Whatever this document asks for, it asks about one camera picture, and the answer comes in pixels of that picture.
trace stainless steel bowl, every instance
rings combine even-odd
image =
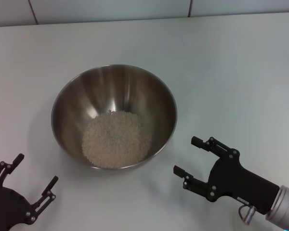
[[[158,77],[135,66],[108,65],[81,73],[57,96],[52,111],[57,142],[81,163],[100,168],[83,155],[82,135],[91,119],[109,110],[136,113],[149,127],[152,143],[143,161],[163,149],[176,126],[175,100]]]

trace bowl rim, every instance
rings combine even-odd
[[[175,99],[174,99],[174,96],[173,96],[171,90],[168,88],[168,86],[167,86],[159,77],[157,77],[157,76],[154,75],[153,73],[151,73],[151,72],[149,72],[149,71],[147,71],[147,70],[145,70],[145,69],[143,69],[143,68],[140,68],[140,67],[137,67],[137,66],[133,66],[133,65],[127,65],[127,64],[108,64],[108,65],[103,65],[103,66],[98,66],[98,67],[91,68],[91,69],[89,69],[89,70],[86,70],[86,71],[78,74],[78,75],[75,76],[74,78],[72,78],[72,79],[71,79],[68,83],[66,83],[65,86],[61,89],[61,91],[60,91],[59,94],[57,95],[55,101],[53,102],[52,113],[51,113],[51,126],[52,126],[53,136],[54,136],[55,140],[57,141],[58,145],[60,146],[60,148],[62,148],[62,150],[63,150],[64,152],[66,152],[68,155],[72,156],[73,159],[74,159],[76,162],[80,163],[80,161],[78,161],[72,154],[70,154],[64,147],[61,146],[60,142],[58,141],[58,139],[57,139],[57,137],[56,137],[56,134],[55,134],[54,129],[53,129],[53,111],[54,111],[54,107],[56,106],[57,101],[58,101],[59,97],[61,96],[61,94],[63,93],[63,91],[64,91],[74,80],[76,80],[76,79],[79,78],[81,75],[83,75],[83,74],[85,74],[85,73],[87,73],[87,72],[93,71],[93,70],[98,69],[98,68],[107,67],[107,66],[125,66],[125,67],[132,67],[132,68],[136,68],[136,69],[139,69],[139,70],[142,70],[142,71],[145,71],[145,72],[151,74],[152,76],[154,76],[154,77],[168,90],[168,92],[170,93],[170,96],[171,96],[171,98],[172,98],[172,100],[173,100],[173,103],[174,103],[175,122],[174,122],[174,126],[173,126],[173,129],[172,129],[172,132],[171,132],[169,138],[167,139],[167,141],[165,142],[165,144],[164,144],[155,154],[153,154],[153,155],[150,156],[149,158],[144,159],[144,160],[142,160],[142,161],[140,161],[140,162],[138,162],[138,163],[136,163],[136,164],[129,165],[129,166],[124,166],[124,167],[106,168],[106,167],[97,167],[97,166],[91,166],[91,165],[85,165],[85,164],[83,164],[83,165],[85,165],[85,166],[87,166],[87,167],[90,167],[90,168],[93,168],[93,169],[98,169],[98,170],[119,170],[119,169],[127,169],[127,168],[132,168],[132,167],[138,167],[138,166],[146,163],[147,161],[151,160],[153,157],[155,157],[158,153],[160,153],[160,152],[164,149],[164,147],[169,143],[170,139],[171,139],[172,136],[173,136],[173,133],[174,133],[174,131],[175,131],[175,129],[176,129],[176,126],[177,126],[177,120],[178,120],[177,103],[176,103],[176,101],[175,101]]]

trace rice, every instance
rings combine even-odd
[[[142,161],[150,144],[151,134],[138,115],[109,111],[86,127],[82,152],[98,167],[118,168]]]

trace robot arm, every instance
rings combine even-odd
[[[193,137],[192,145],[212,152],[219,159],[213,166],[208,182],[195,179],[183,169],[174,166],[175,175],[184,178],[183,188],[215,202],[221,196],[230,196],[243,206],[239,209],[241,219],[249,224],[255,212],[277,226],[289,231],[289,189],[281,188],[268,180],[242,167],[239,161],[240,152],[229,148],[218,140],[210,137],[206,142]],[[240,210],[248,206],[249,211],[243,218]]]

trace white tabletop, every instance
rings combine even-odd
[[[130,64],[160,77],[177,107],[166,148],[130,171],[93,172],[60,150],[51,109],[77,74]],[[280,230],[239,202],[185,191],[174,165],[207,181],[217,157],[190,144],[215,137],[242,165],[289,187],[289,13],[0,28],[0,161],[24,161],[5,186],[36,202],[54,175],[57,199],[13,231]]]

